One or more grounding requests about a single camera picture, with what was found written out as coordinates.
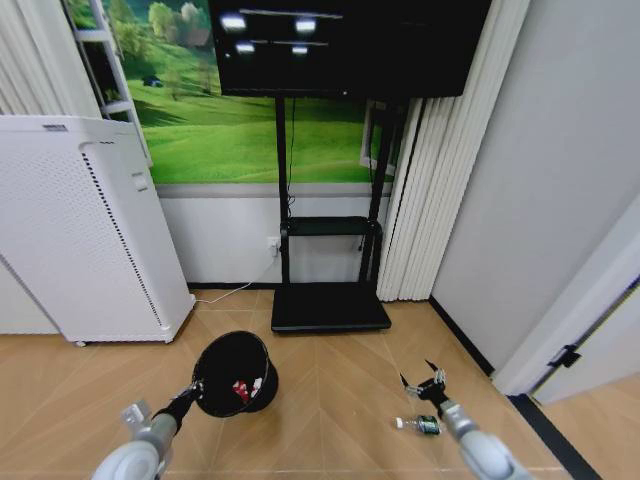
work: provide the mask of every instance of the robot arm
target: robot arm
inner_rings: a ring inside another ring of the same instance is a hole
[[[92,480],[154,480],[160,478],[171,461],[171,442],[182,426],[182,419],[200,394],[194,382],[178,394],[153,418],[144,401],[122,412],[122,421],[131,431],[131,441],[104,459]]]
[[[412,386],[401,375],[402,383],[410,394],[433,403],[438,416],[458,442],[460,455],[473,474],[480,480],[532,479],[497,437],[482,432],[463,408],[445,395],[444,370],[429,361],[427,364],[435,371],[434,378]]]

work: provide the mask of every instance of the wall outlet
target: wall outlet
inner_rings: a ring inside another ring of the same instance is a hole
[[[267,237],[267,247],[271,251],[271,256],[277,257],[280,250],[280,237]]]

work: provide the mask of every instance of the door frame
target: door frame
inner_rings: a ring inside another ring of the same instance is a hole
[[[563,345],[578,339],[640,273],[640,195],[493,376],[505,395],[528,393]]]

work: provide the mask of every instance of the tv screen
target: tv screen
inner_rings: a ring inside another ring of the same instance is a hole
[[[210,0],[224,95],[461,95],[491,0]]]

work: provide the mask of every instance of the white wall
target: white wall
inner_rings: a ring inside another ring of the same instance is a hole
[[[58,330],[0,261],[0,334],[2,333],[58,333]]]
[[[277,197],[162,198],[162,189],[159,192],[188,282],[281,281],[280,256],[274,262],[267,248],[268,236],[280,236]],[[387,205],[384,197],[382,225]],[[298,196],[292,207],[298,216],[367,216],[368,212],[368,196]],[[357,280],[360,238],[292,238],[291,280]]]
[[[531,2],[433,290],[496,368],[640,190],[638,18]]]

